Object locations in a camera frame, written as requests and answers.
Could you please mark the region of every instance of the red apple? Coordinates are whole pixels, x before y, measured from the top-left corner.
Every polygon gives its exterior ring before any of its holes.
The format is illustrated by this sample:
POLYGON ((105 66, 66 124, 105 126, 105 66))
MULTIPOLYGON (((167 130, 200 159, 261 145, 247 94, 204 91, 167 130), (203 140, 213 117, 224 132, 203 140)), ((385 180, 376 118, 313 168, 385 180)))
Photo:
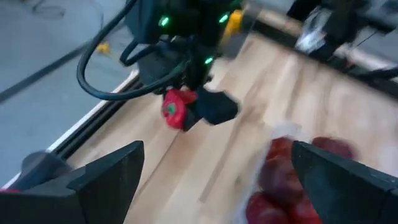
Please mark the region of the red apple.
POLYGON ((260 171, 258 184, 266 196, 281 205, 298 203, 304 193, 292 161, 285 157, 268 160, 260 171))
POLYGON ((289 224, 286 213, 276 204, 270 202, 260 192, 249 199, 246 207, 248 224, 289 224))
POLYGON ((356 159, 357 152, 354 146, 342 139, 328 137, 317 137, 312 140, 312 145, 324 149, 330 153, 341 156, 345 159, 356 159))
POLYGON ((293 140, 287 137, 273 139, 271 148, 266 157, 266 161, 275 157, 287 157, 291 159, 292 156, 293 140))

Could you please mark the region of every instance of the red fruit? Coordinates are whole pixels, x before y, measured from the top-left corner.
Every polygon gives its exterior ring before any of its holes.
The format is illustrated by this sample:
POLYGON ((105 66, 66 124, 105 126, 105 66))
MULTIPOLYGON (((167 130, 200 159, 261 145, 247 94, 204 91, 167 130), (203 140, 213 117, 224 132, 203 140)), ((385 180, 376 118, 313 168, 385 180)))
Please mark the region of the red fruit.
POLYGON ((281 137, 273 139, 271 142, 271 148, 266 157, 266 161, 275 157, 288 157, 291 159, 292 156, 293 140, 287 137, 281 137))
POLYGON ((348 142, 341 139, 317 137, 312 140, 312 145, 345 159, 356 159, 356 149, 348 142))
POLYGON ((249 199, 246 207, 248 224, 289 224, 286 213, 260 192, 249 199))
POLYGON ((294 205, 304 194, 292 161, 284 157, 275 157, 263 165, 258 184, 265 195, 281 205, 294 205))
POLYGON ((317 211, 312 206, 310 199, 305 196, 301 202, 288 209, 289 218, 298 224, 322 224, 317 211))

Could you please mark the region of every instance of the floor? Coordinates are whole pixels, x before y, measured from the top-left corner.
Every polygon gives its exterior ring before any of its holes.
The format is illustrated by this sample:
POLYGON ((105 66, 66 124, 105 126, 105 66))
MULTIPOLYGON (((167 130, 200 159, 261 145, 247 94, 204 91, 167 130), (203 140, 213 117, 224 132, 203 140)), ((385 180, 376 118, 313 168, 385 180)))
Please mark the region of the floor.
MULTIPOLYGON (((125 0, 0 0, 0 92, 81 46, 112 18, 125 0)), ((287 11, 292 0, 261 0, 287 11)), ((121 30, 111 37, 113 54, 132 37, 121 30)), ((372 38, 368 50, 398 61, 397 34, 372 38)), ((19 171, 30 152, 46 149, 99 100, 84 93, 75 80, 77 58, 0 104, 0 186, 19 171)), ((129 74, 113 58, 95 55, 88 76, 97 87, 112 90, 129 74)))

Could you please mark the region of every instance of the apple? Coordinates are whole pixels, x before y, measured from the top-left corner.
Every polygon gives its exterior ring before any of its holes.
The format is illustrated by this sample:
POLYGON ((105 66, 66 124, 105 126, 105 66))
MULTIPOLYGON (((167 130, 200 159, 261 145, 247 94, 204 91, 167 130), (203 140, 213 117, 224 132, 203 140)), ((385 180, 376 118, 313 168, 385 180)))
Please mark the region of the apple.
POLYGON ((269 159, 261 168, 257 181, 263 194, 283 206, 298 203, 304 195, 292 161, 285 157, 269 159))
POLYGON ((249 199, 246 207, 248 224, 289 224, 287 214, 276 204, 257 192, 249 199))

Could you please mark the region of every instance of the wooden surface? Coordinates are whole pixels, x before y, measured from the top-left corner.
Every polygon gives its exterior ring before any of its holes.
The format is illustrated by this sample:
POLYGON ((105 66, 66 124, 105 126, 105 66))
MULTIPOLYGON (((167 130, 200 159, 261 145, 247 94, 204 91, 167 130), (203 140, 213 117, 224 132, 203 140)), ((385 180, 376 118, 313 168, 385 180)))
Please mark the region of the wooden surface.
POLYGON ((287 121, 305 139, 349 139, 360 162, 398 176, 392 99, 256 35, 235 60, 217 60, 212 74, 209 88, 241 101, 236 119, 179 133, 162 119, 161 97, 147 95, 123 106, 69 159, 80 167, 144 141, 144 170, 125 223, 231 223, 270 133, 287 121))

